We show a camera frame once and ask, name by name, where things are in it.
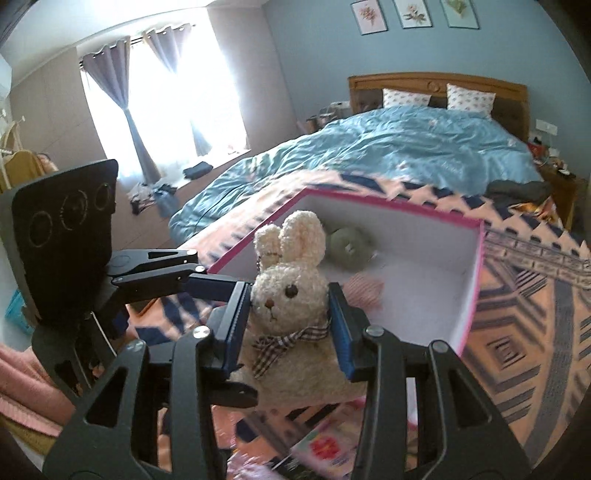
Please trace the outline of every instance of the window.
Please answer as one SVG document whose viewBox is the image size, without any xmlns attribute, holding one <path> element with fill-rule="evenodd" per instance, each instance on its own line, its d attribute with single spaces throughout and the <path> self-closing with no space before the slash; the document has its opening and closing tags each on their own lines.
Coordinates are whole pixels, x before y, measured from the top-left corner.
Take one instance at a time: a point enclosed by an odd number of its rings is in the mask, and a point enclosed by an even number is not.
<svg viewBox="0 0 591 480">
<path fill-rule="evenodd" d="M 129 189 L 143 176 L 125 115 L 84 71 L 82 79 L 105 154 L 119 161 L 119 181 Z M 230 153 L 247 148 L 238 94 L 206 11 L 192 28 L 178 75 L 170 73 L 147 44 L 132 45 L 129 110 L 167 183 L 176 183 L 184 168 L 199 161 L 216 167 Z M 205 157 L 195 152 L 191 120 L 213 147 Z"/>
</svg>

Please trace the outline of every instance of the blue wall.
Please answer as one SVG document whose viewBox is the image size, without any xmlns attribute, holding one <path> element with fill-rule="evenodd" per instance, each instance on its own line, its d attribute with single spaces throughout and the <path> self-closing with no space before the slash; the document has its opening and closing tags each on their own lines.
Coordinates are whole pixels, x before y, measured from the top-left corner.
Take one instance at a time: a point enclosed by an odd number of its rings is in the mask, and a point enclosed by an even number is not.
<svg viewBox="0 0 591 480">
<path fill-rule="evenodd" d="M 523 83 L 532 121 L 558 125 L 555 146 L 571 169 L 591 172 L 591 83 L 535 0 L 473 0 L 480 30 L 449 28 L 427 0 L 433 28 L 403 30 L 392 0 L 379 0 L 389 31 L 361 36 L 352 0 L 271 0 L 265 12 L 298 119 L 349 97 L 351 75 L 454 72 Z"/>
</svg>

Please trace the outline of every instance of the blue gripper pad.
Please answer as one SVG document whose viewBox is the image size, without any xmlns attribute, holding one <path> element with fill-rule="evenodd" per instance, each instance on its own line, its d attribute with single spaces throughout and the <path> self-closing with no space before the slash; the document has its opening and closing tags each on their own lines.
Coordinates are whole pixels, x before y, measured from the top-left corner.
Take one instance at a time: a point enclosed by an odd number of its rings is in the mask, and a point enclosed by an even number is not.
<svg viewBox="0 0 591 480">
<path fill-rule="evenodd" d="M 338 283 L 329 285 L 329 315 L 341 371 L 352 382 L 369 380 L 375 369 L 374 355 L 363 343 L 369 320 L 363 310 L 349 306 Z"/>
<path fill-rule="evenodd" d="M 228 300 L 223 319 L 215 331 L 215 353 L 223 358 L 221 370 L 223 377 L 238 369 L 238 355 L 242 347 L 242 338 L 251 309 L 251 286 L 245 282 L 237 282 Z"/>
</svg>

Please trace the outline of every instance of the pink box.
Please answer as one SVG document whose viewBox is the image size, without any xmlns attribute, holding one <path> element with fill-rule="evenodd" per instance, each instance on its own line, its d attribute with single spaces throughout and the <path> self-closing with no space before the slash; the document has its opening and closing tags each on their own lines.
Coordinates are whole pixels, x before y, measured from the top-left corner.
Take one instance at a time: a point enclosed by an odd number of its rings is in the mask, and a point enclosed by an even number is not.
<svg viewBox="0 0 591 480">
<path fill-rule="evenodd" d="M 445 340 L 461 356 L 479 294 L 484 230 L 481 220 L 439 212 L 402 200 L 304 189 L 258 228 L 282 225 L 296 210 L 315 212 L 334 228 L 355 226 L 373 237 L 378 254 L 364 271 L 384 282 L 381 310 L 368 314 L 400 339 L 428 345 Z M 253 281 L 254 233 L 244 237 L 210 269 L 211 273 Z M 320 269 L 329 281 L 344 283 L 352 274 L 326 260 Z M 414 381 L 408 381 L 409 421 L 416 424 Z"/>
</svg>

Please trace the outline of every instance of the white patterned pillow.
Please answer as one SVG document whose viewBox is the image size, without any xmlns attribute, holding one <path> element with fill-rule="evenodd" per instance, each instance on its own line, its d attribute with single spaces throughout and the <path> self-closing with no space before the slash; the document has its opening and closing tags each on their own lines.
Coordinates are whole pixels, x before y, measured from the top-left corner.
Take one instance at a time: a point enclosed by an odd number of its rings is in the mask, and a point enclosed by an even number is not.
<svg viewBox="0 0 591 480">
<path fill-rule="evenodd" d="M 466 112 L 482 112 L 491 116 L 496 93 L 468 90 L 457 85 L 447 84 L 447 109 Z"/>
<path fill-rule="evenodd" d="M 423 93 L 403 92 L 390 88 L 385 88 L 383 91 L 384 108 L 398 105 L 427 106 L 431 101 L 431 95 L 425 95 Z"/>
</svg>

